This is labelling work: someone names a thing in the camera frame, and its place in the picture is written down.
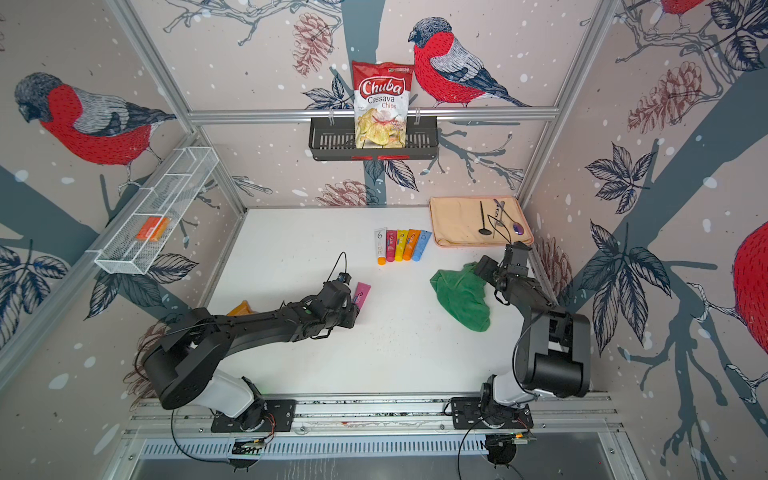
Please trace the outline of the magenta toothpaste tube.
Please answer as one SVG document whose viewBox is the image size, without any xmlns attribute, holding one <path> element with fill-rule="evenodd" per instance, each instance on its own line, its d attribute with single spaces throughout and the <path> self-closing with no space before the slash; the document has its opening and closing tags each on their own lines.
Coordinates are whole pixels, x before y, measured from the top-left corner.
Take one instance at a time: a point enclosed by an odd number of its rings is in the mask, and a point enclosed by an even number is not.
<svg viewBox="0 0 768 480">
<path fill-rule="evenodd" d="M 353 304 L 361 310 L 364 306 L 364 303 L 370 293 L 371 286 L 369 284 L 366 284 L 364 282 L 359 282 L 356 286 L 355 293 L 353 295 Z"/>
</svg>

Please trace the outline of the green cleaning cloth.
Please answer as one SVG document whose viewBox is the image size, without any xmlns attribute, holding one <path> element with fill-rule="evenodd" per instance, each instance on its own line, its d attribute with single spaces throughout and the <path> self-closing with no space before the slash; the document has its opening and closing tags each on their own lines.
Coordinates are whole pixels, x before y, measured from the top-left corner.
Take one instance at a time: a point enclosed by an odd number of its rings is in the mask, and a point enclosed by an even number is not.
<svg viewBox="0 0 768 480">
<path fill-rule="evenodd" d="M 490 308 L 485 301 L 486 282 L 475 274 L 476 262 L 461 270 L 438 270 L 430 284 L 445 311 L 467 329 L 482 333 L 490 327 Z"/>
</svg>

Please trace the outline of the white toothpaste tube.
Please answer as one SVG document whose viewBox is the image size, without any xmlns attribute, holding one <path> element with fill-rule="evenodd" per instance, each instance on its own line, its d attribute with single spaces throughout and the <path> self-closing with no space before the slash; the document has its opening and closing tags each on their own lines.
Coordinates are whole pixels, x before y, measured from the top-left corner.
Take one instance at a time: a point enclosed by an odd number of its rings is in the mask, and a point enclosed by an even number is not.
<svg viewBox="0 0 768 480">
<path fill-rule="evenodd" d="M 376 259 L 379 265 L 385 265 L 387 263 L 386 251 L 387 251 L 387 229 L 380 228 L 375 231 L 375 251 Z"/>
</svg>

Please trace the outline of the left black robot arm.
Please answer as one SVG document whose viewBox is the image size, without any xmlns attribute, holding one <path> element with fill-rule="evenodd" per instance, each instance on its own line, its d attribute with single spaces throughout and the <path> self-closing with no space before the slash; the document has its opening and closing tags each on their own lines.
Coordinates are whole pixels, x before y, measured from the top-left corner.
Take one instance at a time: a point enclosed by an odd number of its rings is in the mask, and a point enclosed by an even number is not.
<svg viewBox="0 0 768 480">
<path fill-rule="evenodd" d="M 321 339 L 336 327 L 351 329 L 359 308 L 352 301 L 351 276 L 323 283 L 316 295 L 264 313 L 213 315 L 194 309 L 171 328 L 142 359 L 145 374 L 162 407 L 189 404 L 236 418 L 254 410 L 258 389 L 245 377 L 219 368 L 230 355 L 273 343 Z"/>
</svg>

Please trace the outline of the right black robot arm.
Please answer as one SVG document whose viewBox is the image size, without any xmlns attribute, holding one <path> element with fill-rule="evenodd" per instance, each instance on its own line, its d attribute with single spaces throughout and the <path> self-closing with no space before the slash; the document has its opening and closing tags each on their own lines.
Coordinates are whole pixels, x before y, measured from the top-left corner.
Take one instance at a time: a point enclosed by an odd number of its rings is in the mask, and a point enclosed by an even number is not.
<svg viewBox="0 0 768 480">
<path fill-rule="evenodd" d="M 481 415 L 497 423 L 542 394 L 583 397 L 590 389 L 590 321 L 546 295 L 529 274 L 530 252 L 521 242 L 508 244 L 501 261 L 484 256 L 474 269 L 493 287 L 496 300 L 515 307 L 523 318 L 512 347 L 511 371 L 490 376 L 481 391 Z"/>
</svg>

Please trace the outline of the blue toothpaste tube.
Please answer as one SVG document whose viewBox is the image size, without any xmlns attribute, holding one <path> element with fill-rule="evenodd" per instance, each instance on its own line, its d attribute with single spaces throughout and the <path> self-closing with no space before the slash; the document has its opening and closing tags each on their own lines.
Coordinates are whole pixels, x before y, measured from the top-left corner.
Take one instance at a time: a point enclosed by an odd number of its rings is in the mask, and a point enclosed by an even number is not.
<svg viewBox="0 0 768 480">
<path fill-rule="evenodd" d="M 430 231 L 427 231 L 427 230 L 420 231 L 418 240 L 416 242 L 416 245 L 414 247 L 413 254 L 411 257 L 412 261 L 418 262 L 421 260 L 431 237 L 432 237 L 432 233 Z"/>
</svg>

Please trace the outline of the red pink toothpaste tube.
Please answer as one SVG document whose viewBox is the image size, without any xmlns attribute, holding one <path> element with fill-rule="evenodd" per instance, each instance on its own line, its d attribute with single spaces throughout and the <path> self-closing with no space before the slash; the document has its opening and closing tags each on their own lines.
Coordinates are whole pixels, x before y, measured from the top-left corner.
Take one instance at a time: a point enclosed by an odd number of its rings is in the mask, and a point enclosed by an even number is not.
<svg viewBox="0 0 768 480">
<path fill-rule="evenodd" d="M 388 263 L 394 262 L 397 249 L 397 230 L 386 231 L 385 259 Z"/>
</svg>

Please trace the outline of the yellow toothpaste tube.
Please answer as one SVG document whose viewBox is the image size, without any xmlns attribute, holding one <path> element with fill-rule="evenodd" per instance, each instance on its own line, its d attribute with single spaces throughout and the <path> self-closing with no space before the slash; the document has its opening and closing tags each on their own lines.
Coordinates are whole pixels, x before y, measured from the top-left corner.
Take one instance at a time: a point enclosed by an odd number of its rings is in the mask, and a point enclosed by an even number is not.
<svg viewBox="0 0 768 480">
<path fill-rule="evenodd" d="M 408 230 L 398 230 L 396 232 L 395 261 L 400 262 L 404 259 L 405 246 L 408 239 Z"/>
</svg>

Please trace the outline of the orange toothpaste tube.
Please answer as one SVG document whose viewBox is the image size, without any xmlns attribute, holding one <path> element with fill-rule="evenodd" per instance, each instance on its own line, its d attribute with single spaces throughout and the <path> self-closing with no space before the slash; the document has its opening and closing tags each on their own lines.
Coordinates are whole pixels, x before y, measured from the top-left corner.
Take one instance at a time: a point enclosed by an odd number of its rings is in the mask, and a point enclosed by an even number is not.
<svg viewBox="0 0 768 480">
<path fill-rule="evenodd" d="M 416 229 L 410 229 L 407 232 L 406 242 L 403 250 L 403 260 L 410 261 L 413 258 L 413 253 L 418 244 L 421 231 Z"/>
</svg>

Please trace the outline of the black spoon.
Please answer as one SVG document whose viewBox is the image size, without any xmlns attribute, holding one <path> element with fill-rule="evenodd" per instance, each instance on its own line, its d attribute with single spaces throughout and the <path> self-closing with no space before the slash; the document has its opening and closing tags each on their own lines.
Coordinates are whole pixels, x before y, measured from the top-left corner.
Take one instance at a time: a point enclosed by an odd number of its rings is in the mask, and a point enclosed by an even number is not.
<svg viewBox="0 0 768 480">
<path fill-rule="evenodd" d="M 480 215 L 481 215 L 481 227 L 478 229 L 478 233 L 482 236 L 492 236 L 493 232 L 487 227 L 486 220 L 487 215 L 485 214 L 485 209 L 483 202 L 479 202 L 479 209 L 480 209 Z"/>
</svg>

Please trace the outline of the iridescent purple spoon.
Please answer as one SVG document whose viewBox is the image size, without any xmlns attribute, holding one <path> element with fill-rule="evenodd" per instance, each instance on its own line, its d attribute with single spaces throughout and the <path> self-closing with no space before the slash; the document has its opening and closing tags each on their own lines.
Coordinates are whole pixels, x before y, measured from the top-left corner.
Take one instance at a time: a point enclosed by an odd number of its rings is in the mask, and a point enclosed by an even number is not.
<svg viewBox="0 0 768 480">
<path fill-rule="evenodd" d="M 525 229 L 524 229 L 523 225 L 520 224 L 519 222 L 515 221 L 511 217 L 511 215 L 506 211 L 505 202 L 504 201 L 500 201 L 500 202 L 504 203 L 504 211 L 505 211 L 504 226 L 506 226 L 506 227 L 511 226 L 512 230 L 514 231 L 514 233 L 516 235 L 522 236 L 525 233 Z"/>
</svg>

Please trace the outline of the orange snack packet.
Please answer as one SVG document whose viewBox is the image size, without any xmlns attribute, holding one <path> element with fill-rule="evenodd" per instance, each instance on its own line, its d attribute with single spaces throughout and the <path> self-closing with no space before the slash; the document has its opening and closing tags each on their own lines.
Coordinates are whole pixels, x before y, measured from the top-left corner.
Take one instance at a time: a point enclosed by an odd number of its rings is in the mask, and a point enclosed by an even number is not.
<svg viewBox="0 0 768 480">
<path fill-rule="evenodd" d="M 235 308 L 233 308 L 229 313 L 228 316 L 231 317 L 240 317 L 240 316 L 247 316 L 254 314 L 254 311 L 251 309 L 249 302 L 247 300 L 242 301 L 239 305 L 237 305 Z"/>
</svg>

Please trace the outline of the Chuba cassava chips bag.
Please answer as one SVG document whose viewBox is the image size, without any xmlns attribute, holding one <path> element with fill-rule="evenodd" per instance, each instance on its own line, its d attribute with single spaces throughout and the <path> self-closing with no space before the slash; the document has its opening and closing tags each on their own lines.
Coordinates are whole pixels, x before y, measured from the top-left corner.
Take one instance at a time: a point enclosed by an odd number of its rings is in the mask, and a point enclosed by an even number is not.
<svg viewBox="0 0 768 480">
<path fill-rule="evenodd" d="M 352 63 L 355 146 L 404 148 L 413 66 Z"/>
</svg>

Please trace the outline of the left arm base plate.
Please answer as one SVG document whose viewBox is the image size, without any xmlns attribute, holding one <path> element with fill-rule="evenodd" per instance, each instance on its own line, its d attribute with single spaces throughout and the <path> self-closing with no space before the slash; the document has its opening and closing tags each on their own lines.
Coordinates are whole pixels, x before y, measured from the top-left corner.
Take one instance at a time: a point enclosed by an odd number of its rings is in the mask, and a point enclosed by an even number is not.
<svg viewBox="0 0 768 480">
<path fill-rule="evenodd" d="M 230 418 L 221 412 L 214 415 L 212 433 L 289 432 L 297 401 L 293 399 L 258 399 L 243 414 Z"/>
</svg>

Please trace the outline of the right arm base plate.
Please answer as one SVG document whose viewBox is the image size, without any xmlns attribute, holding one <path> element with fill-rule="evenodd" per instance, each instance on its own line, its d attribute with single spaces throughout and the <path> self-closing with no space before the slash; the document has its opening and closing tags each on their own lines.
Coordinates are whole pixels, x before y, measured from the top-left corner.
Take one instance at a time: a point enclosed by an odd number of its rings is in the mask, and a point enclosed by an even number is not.
<svg viewBox="0 0 768 480">
<path fill-rule="evenodd" d="M 480 397 L 452 397 L 443 409 L 451 417 L 456 430 L 474 428 L 530 430 L 533 419 L 530 409 L 503 406 Z"/>
</svg>

